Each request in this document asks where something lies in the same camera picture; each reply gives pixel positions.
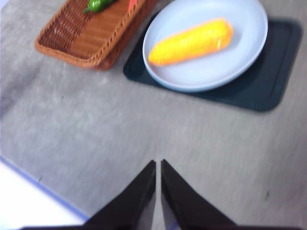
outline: corn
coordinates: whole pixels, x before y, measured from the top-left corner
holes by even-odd
[[[149,54],[149,62],[169,65],[226,48],[233,29],[224,18],[213,19],[158,42]]]

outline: plate rim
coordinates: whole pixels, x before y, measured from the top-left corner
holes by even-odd
[[[259,57],[261,51],[263,50],[264,44],[266,42],[267,39],[267,35],[268,35],[268,15],[265,11],[265,8],[263,7],[263,5],[261,4],[261,2],[259,0],[249,0],[251,2],[254,2],[255,4],[258,5],[260,12],[262,13],[262,19],[265,21],[265,28],[264,28],[264,36],[263,39],[261,41],[261,45],[259,46],[257,52],[255,52],[255,55],[253,58],[251,58],[250,61],[246,62],[245,65],[242,65],[242,67],[238,68],[236,71],[234,71],[230,77],[226,77],[222,78],[220,80],[217,80],[213,83],[207,83],[207,84],[203,84],[203,85],[198,85],[198,86],[182,86],[182,85],[178,85],[175,83],[170,83],[164,79],[162,79],[161,77],[159,77],[156,73],[154,73],[150,66],[149,63],[147,62],[146,56],[145,56],[145,43],[149,34],[149,31],[151,29],[151,27],[153,26],[153,23],[155,22],[155,20],[157,20],[157,18],[161,15],[161,13],[167,9],[168,7],[171,7],[171,5],[173,5],[175,1],[171,2],[170,4],[168,4],[164,9],[162,9],[154,18],[154,20],[150,23],[146,33],[145,33],[145,37],[143,40],[143,45],[142,45],[142,57],[143,57],[143,61],[145,64],[145,67],[147,69],[147,71],[149,72],[150,76],[158,83],[160,83],[161,85],[163,85],[166,88],[169,88],[171,90],[175,90],[175,91],[179,91],[179,92],[201,92],[201,91],[207,91],[207,90],[212,90],[215,88],[218,88],[222,85],[225,85],[231,81],[233,81],[234,79],[238,78],[243,72],[245,72],[255,61],[256,59]]]

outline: white plate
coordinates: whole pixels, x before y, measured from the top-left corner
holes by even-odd
[[[218,17],[226,18],[234,29],[226,49],[164,67],[148,62],[157,42]],[[150,75],[167,88],[182,92],[210,90],[232,81],[250,67],[264,46],[267,32],[268,17],[258,0],[175,0],[149,26],[143,59]]]

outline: basket rim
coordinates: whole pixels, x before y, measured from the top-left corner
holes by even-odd
[[[90,58],[87,59],[79,58],[67,54],[63,51],[46,47],[39,43],[42,36],[44,36],[46,31],[53,25],[53,23],[55,23],[55,20],[58,19],[58,17],[60,17],[63,10],[65,10],[68,4],[70,4],[72,1],[74,0],[67,0],[61,6],[58,12],[50,19],[47,25],[41,30],[41,32],[37,36],[34,46],[37,51],[43,54],[59,58],[70,64],[74,64],[83,68],[93,68],[98,66],[107,57],[110,51],[116,46],[116,44],[118,43],[118,41],[121,39],[122,35],[125,32],[124,28],[127,28],[131,24],[132,19],[141,10],[146,0],[137,0],[133,8],[130,11],[127,11],[122,20],[119,21],[119,23],[116,25],[114,32],[112,36],[109,37],[108,41],[100,47],[100,50],[98,50],[95,54],[93,54]]]

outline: green pepper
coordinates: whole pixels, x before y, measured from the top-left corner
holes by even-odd
[[[87,4],[87,8],[83,11],[84,13],[92,12],[100,12],[103,11],[106,7],[111,5],[115,0],[89,0]]]

